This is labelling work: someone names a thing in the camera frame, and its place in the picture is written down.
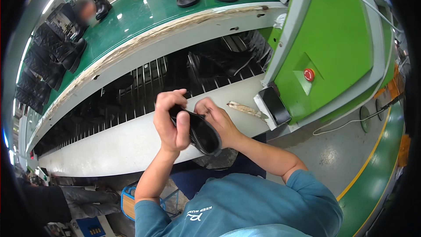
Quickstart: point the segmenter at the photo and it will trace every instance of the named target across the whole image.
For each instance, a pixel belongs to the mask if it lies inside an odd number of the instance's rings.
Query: pants
[[[94,218],[121,211],[115,193],[84,190],[78,187],[61,187],[72,219]]]
[[[266,143],[266,134],[258,135],[254,139]],[[232,166],[225,170],[210,170],[189,160],[175,164],[170,177],[181,192],[188,199],[192,199],[208,178],[223,178],[231,173],[243,173],[266,178],[266,171],[240,152],[238,152]]]

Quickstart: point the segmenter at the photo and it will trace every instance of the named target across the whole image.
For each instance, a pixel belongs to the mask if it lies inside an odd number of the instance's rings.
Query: round metal base
[[[360,120],[363,120],[369,116],[370,116],[370,112],[368,111],[367,107],[362,106],[360,108]],[[371,119],[361,121],[361,128],[365,133],[368,133],[371,129]]]
[[[376,112],[380,111],[381,108],[382,108],[382,105],[380,104],[380,100],[379,99],[376,99]],[[379,113],[377,115],[377,117],[378,117],[378,119],[380,121],[383,121],[383,119],[384,119],[384,113],[383,112]]]

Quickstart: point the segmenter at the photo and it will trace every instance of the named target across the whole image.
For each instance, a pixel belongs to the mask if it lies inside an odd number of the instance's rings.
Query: floor
[[[390,97],[383,93],[379,100],[384,105],[390,101]],[[367,103],[366,107],[370,113],[376,112],[374,100]],[[324,130],[339,127],[354,119],[359,119],[359,110]],[[322,123],[316,121],[291,134],[272,139],[268,141],[268,144],[296,154],[317,179],[323,182],[335,196],[339,196],[366,162],[382,131],[384,120],[380,121],[379,118],[373,117],[370,122],[371,128],[368,133],[362,130],[360,122],[353,122],[339,130],[314,136],[312,135],[313,131],[323,126]],[[221,168],[230,166],[236,155],[236,151],[227,149],[217,157],[203,156],[194,161],[207,168]],[[110,176],[101,178],[101,182],[116,190],[121,190],[138,181],[140,176],[141,172]],[[281,177],[267,174],[266,178],[283,184]],[[161,198],[168,196],[175,189],[176,186],[170,179]],[[187,198],[180,192],[178,201],[176,201],[176,197],[172,197],[166,202],[167,211],[174,213],[176,210],[183,210],[187,201]],[[116,234],[127,237],[134,236],[134,222],[123,213],[107,215],[107,219]]]

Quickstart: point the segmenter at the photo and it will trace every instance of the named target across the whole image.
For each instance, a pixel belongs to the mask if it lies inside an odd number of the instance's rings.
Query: blue stool frame
[[[125,212],[124,212],[124,210],[123,210],[123,195],[126,195],[127,197],[129,197],[129,198],[131,198],[131,199],[133,199],[134,200],[134,196],[131,194],[131,192],[133,191],[133,190],[136,190],[136,186],[134,186],[134,185],[136,185],[137,184],[137,182],[135,182],[134,184],[131,184],[131,185],[128,185],[128,186],[125,186],[124,188],[123,188],[123,190],[122,190],[122,192],[121,192],[121,201],[120,201],[120,205],[121,205],[121,211],[124,213],[124,215],[126,215],[126,217],[127,218],[129,218],[129,219],[131,219],[132,221],[134,221],[134,219],[133,218],[131,218],[130,216],[128,216]],[[174,218],[174,217],[176,217],[176,216],[178,216],[178,215],[180,215],[182,212],[181,211],[179,211],[179,212],[177,212],[177,213],[171,213],[171,212],[169,212],[169,211],[166,211],[166,207],[165,207],[165,202],[168,200],[168,199],[170,199],[172,196],[174,196],[174,195],[176,195],[177,194],[177,201],[176,201],[176,210],[178,209],[178,192],[179,192],[180,190],[179,189],[176,189],[175,191],[173,191],[171,194],[169,194],[167,197],[165,197],[164,199],[161,199],[161,198],[159,198],[160,199],[160,205],[161,205],[161,207],[165,210],[165,212],[166,213],[168,213],[169,215],[170,215],[170,218],[172,219],[172,218]]]

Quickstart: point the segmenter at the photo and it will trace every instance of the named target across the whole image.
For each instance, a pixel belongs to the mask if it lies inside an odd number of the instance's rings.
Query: emergency stop button
[[[313,82],[314,80],[314,71],[310,68],[307,68],[304,70],[304,78],[306,78],[307,81]]]

